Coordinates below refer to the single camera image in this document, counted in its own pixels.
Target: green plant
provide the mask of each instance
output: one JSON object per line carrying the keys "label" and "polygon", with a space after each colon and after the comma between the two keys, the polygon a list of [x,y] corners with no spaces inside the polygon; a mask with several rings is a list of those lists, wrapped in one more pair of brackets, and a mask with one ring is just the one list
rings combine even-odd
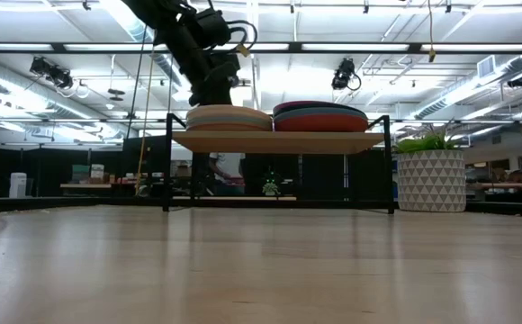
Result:
{"label": "green plant", "polygon": [[433,125],[427,127],[426,134],[419,139],[404,139],[395,145],[397,153],[415,153],[424,150],[434,149],[455,149],[455,143],[451,140],[453,137],[447,137],[447,131],[451,121],[447,123],[441,130],[436,130]]}
{"label": "green plant", "polygon": [[267,183],[263,186],[263,194],[267,194],[267,193],[276,193],[276,194],[280,194],[279,193],[279,187],[277,186],[277,184],[274,184],[274,183]]}

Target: stack of plates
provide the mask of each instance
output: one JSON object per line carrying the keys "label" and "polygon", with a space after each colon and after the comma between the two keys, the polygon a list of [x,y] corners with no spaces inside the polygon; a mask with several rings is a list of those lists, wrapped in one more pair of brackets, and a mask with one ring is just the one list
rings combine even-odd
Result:
{"label": "stack of plates", "polygon": [[188,131],[272,131],[271,117],[251,108],[208,105],[187,114]]}
{"label": "stack of plates", "polygon": [[276,131],[365,131],[367,116],[337,103],[290,102],[273,109]]}

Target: wooden floor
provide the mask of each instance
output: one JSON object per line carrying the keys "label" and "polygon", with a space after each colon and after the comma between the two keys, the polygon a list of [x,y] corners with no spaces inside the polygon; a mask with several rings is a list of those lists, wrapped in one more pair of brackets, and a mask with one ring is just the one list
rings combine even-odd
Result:
{"label": "wooden floor", "polygon": [[522,323],[522,218],[88,207],[0,215],[0,323]]}

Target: potted plant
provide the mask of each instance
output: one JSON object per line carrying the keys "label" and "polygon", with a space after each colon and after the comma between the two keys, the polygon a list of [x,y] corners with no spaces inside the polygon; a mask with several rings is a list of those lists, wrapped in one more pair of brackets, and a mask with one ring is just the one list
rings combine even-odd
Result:
{"label": "potted plant", "polygon": [[278,195],[278,194],[280,194],[279,187],[277,186],[277,184],[268,182],[263,186],[263,194],[265,194],[266,196]]}
{"label": "potted plant", "polygon": [[465,162],[451,137],[449,123],[431,126],[420,139],[396,144],[399,208],[414,212],[463,212],[466,205]]}

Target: white geometric planter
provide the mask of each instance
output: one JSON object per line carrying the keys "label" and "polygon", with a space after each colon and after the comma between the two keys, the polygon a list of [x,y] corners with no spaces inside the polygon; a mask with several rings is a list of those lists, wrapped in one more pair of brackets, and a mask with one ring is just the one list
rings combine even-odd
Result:
{"label": "white geometric planter", "polygon": [[397,156],[399,208],[414,212],[463,212],[465,161],[460,150],[428,150]]}

